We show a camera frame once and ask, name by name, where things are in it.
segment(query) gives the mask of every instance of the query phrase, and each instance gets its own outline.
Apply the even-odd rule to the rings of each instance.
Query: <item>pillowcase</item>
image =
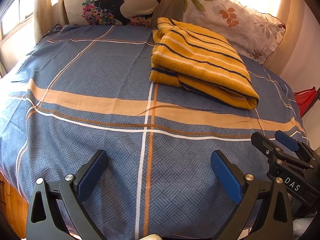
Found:
[[[279,19],[243,7],[237,0],[183,0],[183,21],[224,36],[241,55],[262,64],[281,42]]]
[[[72,25],[135,25],[149,27],[161,0],[64,0]]]

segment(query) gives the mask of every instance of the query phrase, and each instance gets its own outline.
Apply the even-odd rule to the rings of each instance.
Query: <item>plaid pattern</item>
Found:
[[[0,80],[0,171],[29,200],[37,178],[62,179],[104,149],[109,166],[84,206],[109,240],[213,237],[235,204],[211,152],[267,179],[250,136],[281,129],[307,142],[299,110],[283,80],[245,57],[253,110],[150,82],[151,31],[66,26],[45,37]]]

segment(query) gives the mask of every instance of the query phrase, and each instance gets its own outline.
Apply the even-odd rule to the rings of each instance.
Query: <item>blue finger pad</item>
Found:
[[[77,198],[80,203],[89,199],[107,166],[108,154],[105,151],[102,151],[78,185]]]
[[[299,150],[297,142],[285,133],[276,131],[275,138],[279,143],[286,146],[290,151],[294,152]]]
[[[211,154],[211,167],[217,174],[229,198],[239,204],[242,199],[241,184],[215,151]]]

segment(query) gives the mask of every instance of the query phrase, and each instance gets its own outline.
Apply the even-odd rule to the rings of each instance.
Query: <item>navy stripe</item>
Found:
[[[191,36],[192,38],[194,38],[194,39],[196,39],[196,40],[198,40],[198,41],[201,41],[201,42],[204,42],[204,43],[207,43],[207,44],[214,44],[214,45],[220,46],[220,47],[222,47],[222,48],[225,48],[225,49],[227,49],[227,50],[229,50],[229,51],[237,54],[237,52],[236,52],[235,50],[232,50],[232,49],[229,49],[229,48],[227,48],[227,47],[224,47],[224,46],[222,46],[221,44],[217,44],[217,43],[209,42],[209,41],[203,41],[203,40],[197,38],[196,36],[191,35],[191,34],[188,33],[187,31],[185,31],[185,32],[186,32],[189,36]]]
[[[196,33],[196,32],[193,32],[193,31],[191,31],[191,30],[188,30],[188,29],[184,29],[184,28],[181,28],[182,30],[184,30],[184,31],[186,31],[186,32],[192,32],[192,33],[195,33],[195,34],[198,34],[198,35],[201,35],[201,36],[205,36],[205,37],[208,37],[208,38],[211,38],[211,39],[215,39],[215,40],[218,40],[218,41],[221,41],[221,42],[223,42],[223,43],[225,43],[225,44],[227,44],[227,45],[229,45],[230,46],[230,44],[228,43],[228,42],[225,42],[225,41],[223,41],[223,40],[220,40],[220,39],[218,39],[218,38],[215,38],[215,37],[211,37],[211,36],[209,36],[209,35],[205,35],[205,34],[202,34],[202,33]]]
[[[200,95],[209,97],[209,98],[211,98],[211,99],[213,99],[213,100],[215,100],[215,101],[218,101],[219,103],[226,104],[226,105],[228,105],[228,106],[232,106],[232,105],[228,104],[227,102],[222,101],[222,100],[219,99],[219,98],[213,97],[213,96],[211,96],[211,95],[209,95],[209,94],[207,94],[207,93],[205,93],[205,92],[203,92],[203,91],[201,91],[201,90],[198,90],[198,89],[196,89],[196,88],[194,88],[194,87],[191,87],[191,86],[189,86],[189,85],[187,85],[187,84],[185,84],[185,83],[183,83],[183,82],[180,82],[180,84],[181,84],[184,88],[187,88],[187,89],[189,89],[189,90],[191,90],[191,91],[193,91],[193,92],[196,92],[196,93],[198,93],[198,94],[200,94]]]
[[[171,19],[169,19],[169,21],[170,21],[174,26],[177,26]],[[205,35],[205,34],[201,34],[201,33],[196,33],[196,32],[193,32],[193,31],[191,31],[191,30],[184,29],[184,28],[180,28],[180,29],[186,31],[187,33],[188,33],[188,31],[190,31],[190,32],[195,33],[195,34],[198,34],[198,35],[206,36],[206,37],[208,37],[208,38],[212,38],[212,39],[221,41],[221,42],[223,42],[223,43],[225,43],[225,44],[227,44],[227,45],[230,46],[229,43],[227,43],[227,42],[225,42],[225,41],[223,41],[223,40],[220,40],[220,39],[218,39],[218,38],[211,37],[211,36],[208,36],[208,35]],[[188,34],[189,34],[191,37],[193,37],[193,38],[195,38],[195,39],[197,39],[197,40],[203,41],[203,40],[201,40],[201,39],[199,39],[199,38],[196,38],[195,36],[191,35],[190,33],[188,33]]]
[[[174,25],[174,26],[177,26],[174,22],[173,22],[173,20],[171,20],[170,18],[168,18],[169,19],[169,21]]]
[[[246,94],[243,94],[243,93],[241,93],[241,92],[239,92],[239,91],[233,90],[232,88],[229,88],[229,87],[225,87],[225,86],[222,86],[222,85],[218,85],[218,84],[216,84],[216,83],[204,81],[204,80],[202,80],[202,79],[195,78],[195,77],[191,77],[191,76],[189,76],[189,75],[185,75],[185,76],[188,76],[189,78],[192,78],[192,79],[195,79],[195,80],[199,80],[199,81],[202,81],[202,82],[204,82],[204,83],[208,83],[208,84],[210,84],[210,85],[213,85],[213,86],[222,88],[222,89],[224,89],[224,90],[233,92],[233,93],[238,94],[238,95],[243,96],[243,97],[251,97],[251,96],[246,95]]]
[[[169,71],[165,71],[165,70],[162,70],[162,69],[159,69],[159,68],[156,68],[156,67],[152,67],[151,70],[160,72],[160,73],[162,73],[162,74],[166,74],[166,75],[168,75],[168,76],[177,77],[177,74],[176,74],[176,73],[169,72]]]
[[[242,62],[241,60],[239,60],[239,59],[237,59],[237,58],[235,58],[235,57],[233,57],[233,56],[231,56],[231,55],[225,54],[225,53],[223,53],[223,52],[211,50],[211,49],[206,49],[206,48],[203,48],[203,47],[201,47],[201,46],[198,46],[198,45],[194,45],[194,44],[192,44],[192,43],[189,43],[189,42],[187,42],[186,38],[185,38],[181,33],[177,32],[177,31],[175,31],[175,30],[170,30],[169,32],[173,32],[173,33],[179,34],[179,35],[185,40],[185,42],[186,42],[188,45],[192,46],[192,47],[195,47],[195,48],[198,48],[198,49],[204,49],[204,50],[209,51],[209,52],[214,52],[214,53],[217,53],[217,54],[220,54],[220,55],[223,55],[223,56],[232,58],[232,59],[240,62],[241,64],[243,64],[243,62]]]
[[[165,70],[162,70],[162,69],[159,69],[159,68],[156,68],[156,67],[151,68],[151,70],[160,72],[160,73],[162,73],[162,74],[166,74],[166,75],[168,75],[168,76],[177,77],[177,73],[165,71]],[[199,81],[201,81],[201,82],[208,83],[208,84],[210,84],[210,85],[213,85],[213,86],[222,88],[222,89],[224,89],[224,90],[233,92],[233,93],[238,94],[238,95],[243,96],[243,97],[249,97],[249,95],[243,94],[243,93],[241,93],[241,92],[239,92],[239,91],[233,90],[233,89],[231,89],[231,88],[228,88],[228,87],[225,87],[225,86],[222,86],[222,85],[218,85],[218,84],[216,84],[216,83],[204,81],[204,80],[202,80],[202,79],[200,79],[200,78],[195,78],[195,77],[192,77],[192,76],[189,76],[189,75],[185,75],[185,74],[182,74],[182,75],[187,76],[188,78],[191,78],[191,79],[199,80]]]
[[[245,78],[245,79],[249,82],[250,85],[252,85],[251,82],[250,82],[250,80],[249,80],[246,76],[242,75],[241,73],[238,73],[238,72],[236,72],[236,71],[229,70],[229,69],[227,69],[227,68],[224,68],[224,67],[221,67],[221,66],[212,64],[212,63],[210,63],[210,62],[208,62],[208,61],[201,61],[201,60],[196,60],[196,59],[188,58],[188,57],[183,56],[182,54],[180,54],[180,53],[178,53],[178,52],[175,52],[173,49],[171,49],[168,45],[166,45],[166,44],[164,44],[164,43],[158,43],[158,46],[164,46],[164,47],[166,47],[168,50],[170,50],[172,53],[174,53],[174,54],[176,54],[176,55],[178,55],[178,56],[180,56],[180,57],[183,57],[183,58],[185,58],[185,59],[193,60],[193,61],[198,62],[198,63],[207,63],[208,65],[211,65],[211,66],[214,66],[214,67],[217,67],[217,68],[221,68],[221,69],[224,69],[225,71],[228,71],[228,72],[230,72],[230,73],[234,73],[234,74],[237,74],[237,75],[239,75],[239,76],[242,76],[243,78]]]

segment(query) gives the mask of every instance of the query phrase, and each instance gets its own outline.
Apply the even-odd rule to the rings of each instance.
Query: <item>red cloth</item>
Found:
[[[310,106],[310,104],[312,103],[316,95],[317,95],[317,90],[315,87],[294,93],[294,98],[299,107],[300,117],[305,115],[305,113],[307,112],[308,106]]]

